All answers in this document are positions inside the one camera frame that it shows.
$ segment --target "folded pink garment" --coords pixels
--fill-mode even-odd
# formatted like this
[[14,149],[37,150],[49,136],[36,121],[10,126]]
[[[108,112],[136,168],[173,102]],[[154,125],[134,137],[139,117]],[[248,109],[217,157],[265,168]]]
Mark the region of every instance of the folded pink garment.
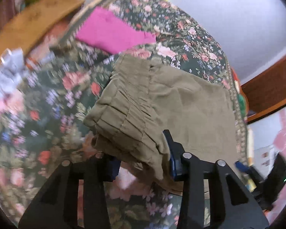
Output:
[[96,7],[76,38],[90,46],[116,54],[140,44],[155,43],[151,33],[136,31],[106,9]]

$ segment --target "wooden furniture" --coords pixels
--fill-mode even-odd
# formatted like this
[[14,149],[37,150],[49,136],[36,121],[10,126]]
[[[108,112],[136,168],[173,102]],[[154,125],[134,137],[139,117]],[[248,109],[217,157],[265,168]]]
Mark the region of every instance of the wooden furniture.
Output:
[[83,3],[84,0],[40,0],[25,8],[0,32],[0,56],[6,48],[22,48],[24,55],[28,54],[56,22]]
[[286,106],[286,56],[243,84],[242,90],[256,113],[248,117],[249,124]]

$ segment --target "silver screw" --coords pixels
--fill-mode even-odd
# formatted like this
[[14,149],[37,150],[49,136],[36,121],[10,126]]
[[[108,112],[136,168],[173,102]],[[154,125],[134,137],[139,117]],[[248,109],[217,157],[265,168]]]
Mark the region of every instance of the silver screw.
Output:
[[69,160],[64,160],[64,161],[62,162],[62,166],[63,166],[63,167],[67,167],[67,166],[69,166],[69,164],[70,164],[70,161],[69,161]]
[[102,158],[103,156],[104,156],[104,153],[102,152],[98,152],[97,154],[95,154],[95,157],[98,159]]
[[218,164],[219,166],[224,167],[224,166],[226,165],[226,162],[225,162],[224,160],[218,160],[218,161],[217,161],[217,164]]
[[192,154],[189,153],[189,152],[185,152],[185,153],[182,154],[182,156],[183,156],[184,158],[190,159],[190,158],[192,157]]

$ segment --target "floral tablecloth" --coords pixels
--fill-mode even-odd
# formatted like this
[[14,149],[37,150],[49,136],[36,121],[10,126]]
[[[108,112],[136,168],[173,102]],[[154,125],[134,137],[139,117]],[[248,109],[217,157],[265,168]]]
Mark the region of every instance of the floral tablecloth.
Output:
[[[136,30],[156,34],[156,44],[127,50],[157,59],[229,89],[239,159],[246,163],[246,126],[229,63],[219,44],[188,14],[164,0],[102,0]],[[7,100],[0,101],[0,205],[17,224],[31,199],[63,159],[77,163],[96,153],[95,136],[82,124],[108,83],[118,55],[78,42],[74,35],[93,11],[85,9],[59,44],[54,60],[37,66]],[[105,184],[112,228],[176,228],[181,197],[139,180],[122,163]],[[78,225],[83,225],[82,185]],[[206,199],[205,224],[210,221]]]

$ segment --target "garment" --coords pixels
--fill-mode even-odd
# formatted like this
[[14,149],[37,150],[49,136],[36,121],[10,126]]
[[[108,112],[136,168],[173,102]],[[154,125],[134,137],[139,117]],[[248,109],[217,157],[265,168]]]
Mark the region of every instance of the garment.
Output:
[[101,7],[94,9],[78,31],[76,38],[112,54],[136,45],[156,42],[155,35],[136,31],[111,11]]
[[97,150],[150,173],[169,191],[182,191],[182,183],[169,176],[164,129],[186,151],[202,160],[224,159],[235,171],[238,155],[228,91],[157,61],[120,56],[84,124],[95,126]]

